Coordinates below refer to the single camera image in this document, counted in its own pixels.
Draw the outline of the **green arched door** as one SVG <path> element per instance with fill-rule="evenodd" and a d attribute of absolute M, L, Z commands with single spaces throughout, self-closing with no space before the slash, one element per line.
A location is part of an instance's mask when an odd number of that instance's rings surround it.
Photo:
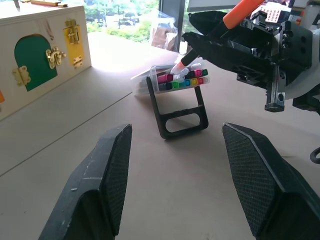
<path fill-rule="evenodd" d="M 51 48 L 48 40 L 40 34 L 32 34 L 18 40 L 14 48 L 14 57 L 18 67 L 26 66 L 30 82 L 25 88 L 29 92 L 57 76 L 57 70 L 51 69 L 46 50 Z"/>

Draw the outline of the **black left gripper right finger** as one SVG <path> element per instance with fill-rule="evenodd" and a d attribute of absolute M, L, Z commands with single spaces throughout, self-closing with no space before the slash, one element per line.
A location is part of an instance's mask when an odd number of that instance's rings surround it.
<path fill-rule="evenodd" d="M 224 123 L 233 184 L 256 240 L 320 240 L 320 197 L 269 139 Z"/>

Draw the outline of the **black pen holder stand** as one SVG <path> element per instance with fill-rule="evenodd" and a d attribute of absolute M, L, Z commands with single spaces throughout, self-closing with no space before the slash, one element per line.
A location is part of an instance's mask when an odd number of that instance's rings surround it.
<path fill-rule="evenodd" d="M 162 114 L 159 111 L 157 99 L 155 96 L 154 88 L 153 88 L 150 77 L 146 78 L 146 83 L 147 83 L 147 89 L 148 89 L 151 104 L 153 107 L 153 112 L 156 119 L 158 131 L 160 136 L 164 140 L 173 140 L 173 139 L 181 138 L 184 136 L 192 135 L 196 132 L 206 129 L 209 126 L 208 116 L 207 116 L 200 86 L 196 86 L 194 88 L 194 93 L 197 100 L 196 107 Z M 181 119 L 182 117 L 186 117 L 189 115 L 198 116 L 199 121 L 197 125 L 191 125 L 187 121 L 184 121 L 183 119 Z M 184 128 L 176 131 L 169 131 L 167 128 L 167 122 L 169 120 L 173 120 L 175 124 L 180 124 Z"/>

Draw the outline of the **pink marker pen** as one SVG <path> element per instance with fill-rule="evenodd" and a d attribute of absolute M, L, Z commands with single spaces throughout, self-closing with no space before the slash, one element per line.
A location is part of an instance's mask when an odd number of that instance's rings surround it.
<path fill-rule="evenodd" d="M 172 74 L 163 74 L 157 76 L 157 83 L 158 84 L 166 84 L 172 82 L 174 80 L 174 76 Z"/>

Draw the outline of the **yellow door with gold latch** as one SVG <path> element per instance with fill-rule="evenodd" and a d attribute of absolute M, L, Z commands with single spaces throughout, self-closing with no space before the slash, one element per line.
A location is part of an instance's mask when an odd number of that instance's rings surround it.
<path fill-rule="evenodd" d="M 82 67 L 84 60 L 84 49 L 81 40 L 80 26 L 77 24 L 75 19 L 69 19 L 65 21 L 63 34 L 70 64 L 75 69 Z"/>

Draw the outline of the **clear plastic bag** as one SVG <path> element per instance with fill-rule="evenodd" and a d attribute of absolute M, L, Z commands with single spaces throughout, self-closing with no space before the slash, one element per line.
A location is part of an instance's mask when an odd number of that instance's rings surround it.
<path fill-rule="evenodd" d="M 176 19 L 174 17 L 155 9 L 151 14 L 150 45 L 163 50 L 177 52 L 179 35 L 175 23 Z"/>

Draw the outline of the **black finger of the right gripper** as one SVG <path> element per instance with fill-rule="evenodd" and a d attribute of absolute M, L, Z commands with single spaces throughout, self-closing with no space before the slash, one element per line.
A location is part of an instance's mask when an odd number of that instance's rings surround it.
<path fill-rule="evenodd" d="M 254 55 L 250 48 L 231 40 L 211 41 L 208 36 L 186 32 L 184 40 L 204 60 L 237 74 L 237 80 L 255 87 L 267 88 L 271 61 Z"/>
<path fill-rule="evenodd" d="M 234 38 L 235 31 L 228 29 L 223 22 L 226 15 L 226 12 L 219 10 L 189 13 L 189 22 L 197 32 L 189 31 L 187 37 L 198 38 L 209 35 L 216 38 Z"/>

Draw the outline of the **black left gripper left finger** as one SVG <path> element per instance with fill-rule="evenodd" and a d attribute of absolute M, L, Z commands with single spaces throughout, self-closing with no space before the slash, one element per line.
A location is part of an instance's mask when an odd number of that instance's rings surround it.
<path fill-rule="evenodd" d="M 128 183 L 132 125 L 105 132 L 69 176 L 38 240 L 115 240 Z"/>

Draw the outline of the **orange and black marker pen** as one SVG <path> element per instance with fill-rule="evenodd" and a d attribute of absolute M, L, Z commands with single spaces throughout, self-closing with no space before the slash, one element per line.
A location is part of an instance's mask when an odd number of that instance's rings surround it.
<path fill-rule="evenodd" d="M 235 28 L 239 25 L 248 15 L 257 9 L 264 0 L 241 0 L 230 12 L 228 12 L 222 20 L 210 32 L 213 36 L 220 38 L 228 30 Z M 199 54 L 191 49 L 181 60 L 174 65 L 170 70 L 170 74 L 179 74 L 184 68 L 192 63 Z"/>

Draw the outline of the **wooden latch box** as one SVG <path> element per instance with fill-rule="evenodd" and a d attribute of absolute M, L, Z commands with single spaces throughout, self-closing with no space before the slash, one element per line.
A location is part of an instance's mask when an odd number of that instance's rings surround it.
<path fill-rule="evenodd" d="M 65 21 L 74 19 L 80 26 L 84 51 L 83 64 L 74 68 L 67 55 L 64 28 Z M 50 49 L 46 50 L 49 67 L 56 69 L 57 76 L 27 91 L 31 81 L 26 66 L 19 67 L 15 59 L 18 40 L 30 35 L 45 37 Z M 82 5 L 45 7 L 30 3 L 14 6 L 12 1 L 0 2 L 0 120 L 22 109 L 47 92 L 90 68 L 91 55 Z"/>

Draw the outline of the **yellow wooden piece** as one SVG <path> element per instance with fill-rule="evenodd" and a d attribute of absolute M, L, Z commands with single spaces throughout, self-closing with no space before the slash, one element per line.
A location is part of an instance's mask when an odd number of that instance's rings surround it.
<path fill-rule="evenodd" d="M 33 5 L 45 6 L 45 7 L 68 7 L 67 3 L 62 3 L 60 0 L 29 0 Z"/>

